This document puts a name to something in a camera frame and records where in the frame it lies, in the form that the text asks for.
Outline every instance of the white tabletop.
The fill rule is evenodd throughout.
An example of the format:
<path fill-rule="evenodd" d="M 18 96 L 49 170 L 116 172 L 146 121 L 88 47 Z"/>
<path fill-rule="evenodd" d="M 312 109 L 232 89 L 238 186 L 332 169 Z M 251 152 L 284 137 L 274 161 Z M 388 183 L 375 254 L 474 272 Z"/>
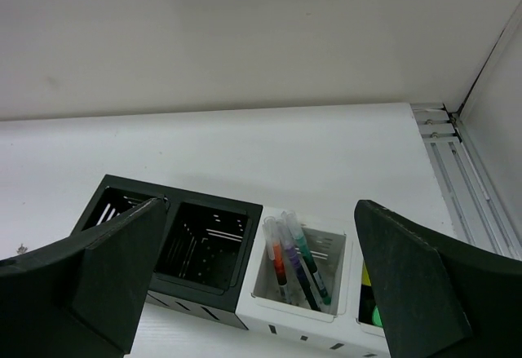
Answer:
<path fill-rule="evenodd" d="M 2 122 L 0 156 L 0 259 L 66 237 L 105 174 L 341 219 L 372 199 L 454 235 L 408 104 Z M 131 356 L 271 354 L 329 353 L 147 304 Z"/>

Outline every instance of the black mesh container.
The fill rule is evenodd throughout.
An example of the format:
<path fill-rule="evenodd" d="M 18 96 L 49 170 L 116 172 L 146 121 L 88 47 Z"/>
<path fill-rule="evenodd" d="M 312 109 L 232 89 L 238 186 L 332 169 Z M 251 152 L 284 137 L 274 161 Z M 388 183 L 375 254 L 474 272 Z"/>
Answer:
<path fill-rule="evenodd" d="M 106 175 L 72 234 L 150 198 L 167 215 L 147 301 L 245 329 L 235 311 L 263 207 Z"/>

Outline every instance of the desk organizer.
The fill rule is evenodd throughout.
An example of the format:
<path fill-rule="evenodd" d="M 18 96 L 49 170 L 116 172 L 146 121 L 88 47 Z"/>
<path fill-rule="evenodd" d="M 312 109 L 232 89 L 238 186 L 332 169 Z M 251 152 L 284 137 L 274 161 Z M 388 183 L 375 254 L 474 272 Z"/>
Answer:
<path fill-rule="evenodd" d="M 245 329 L 236 306 L 262 206 L 106 175 L 72 234 L 152 197 L 167 215 L 147 302 Z"/>
<path fill-rule="evenodd" d="M 315 312 L 288 264 L 293 305 L 282 302 L 267 256 L 263 221 L 284 209 L 107 175 L 73 234 L 151 197 L 163 199 L 167 216 L 149 303 L 351 357 L 389 357 L 383 330 L 358 321 L 363 259 L 353 222 L 297 213 L 332 298 Z"/>

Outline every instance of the marker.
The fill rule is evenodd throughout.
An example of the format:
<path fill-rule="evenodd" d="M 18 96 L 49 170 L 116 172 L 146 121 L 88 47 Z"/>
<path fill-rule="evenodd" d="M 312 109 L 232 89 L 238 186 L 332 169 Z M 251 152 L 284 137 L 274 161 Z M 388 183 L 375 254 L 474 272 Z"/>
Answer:
<path fill-rule="evenodd" d="M 317 269 L 316 262 L 313 259 L 312 253 L 310 252 L 310 248 L 308 248 L 307 239 L 304 236 L 303 228 L 301 228 L 301 224 L 297 220 L 295 212 L 283 212 L 281 216 L 286 221 L 286 226 L 288 226 L 290 234 L 294 238 L 295 243 L 301 251 L 304 263 L 307 265 L 308 271 L 312 275 L 313 281 L 316 284 L 317 290 L 319 290 L 319 295 L 321 296 L 323 303 L 325 305 L 330 305 L 332 298 L 328 294 L 328 290 L 326 290 L 325 283 L 323 282 L 321 274 Z"/>
<path fill-rule="evenodd" d="M 281 243 L 279 242 L 279 234 L 277 232 L 276 219 L 267 217 L 263 224 L 264 238 L 267 242 L 268 258 L 274 263 L 276 270 L 277 283 L 279 284 L 279 292 L 285 303 L 291 304 L 290 292 L 286 281 L 285 264 L 283 263 L 283 253 L 281 252 Z"/>
<path fill-rule="evenodd" d="M 372 323 L 374 323 L 376 327 L 384 328 L 383 321 L 381 320 L 381 313 L 378 311 L 378 307 L 375 307 L 374 312 L 372 313 Z"/>
<path fill-rule="evenodd" d="M 290 264 L 292 264 L 292 267 L 294 268 L 295 275 L 297 276 L 297 280 L 301 285 L 301 289 L 303 289 L 304 296 L 307 298 L 310 308 L 314 311 L 320 312 L 321 309 L 317 305 L 316 299 L 313 296 L 312 289 L 310 288 L 310 282 L 308 281 L 307 274 L 304 272 L 304 268 L 301 265 L 297 250 L 295 250 L 295 243 L 292 239 L 292 236 L 290 235 L 290 231 L 285 226 L 285 223 L 280 219 L 276 221 L 276 224 L 277 228 L 279 229 L 281 244 L 283 245 L 283 249 L 288 256 Z"/>

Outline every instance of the white wall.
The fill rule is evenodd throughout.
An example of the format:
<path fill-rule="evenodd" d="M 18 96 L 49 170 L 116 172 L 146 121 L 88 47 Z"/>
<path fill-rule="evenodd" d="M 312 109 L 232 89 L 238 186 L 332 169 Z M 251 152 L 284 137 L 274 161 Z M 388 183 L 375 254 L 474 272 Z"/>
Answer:
<path fill-rule="evenodd" d="M 472 97 L 464 124 L 522 237 L 522 23 Z"/>
<path fill-rule="evenodd" d="M 0 0 L 0 119 L 443 100 L 519 0 Z"/>

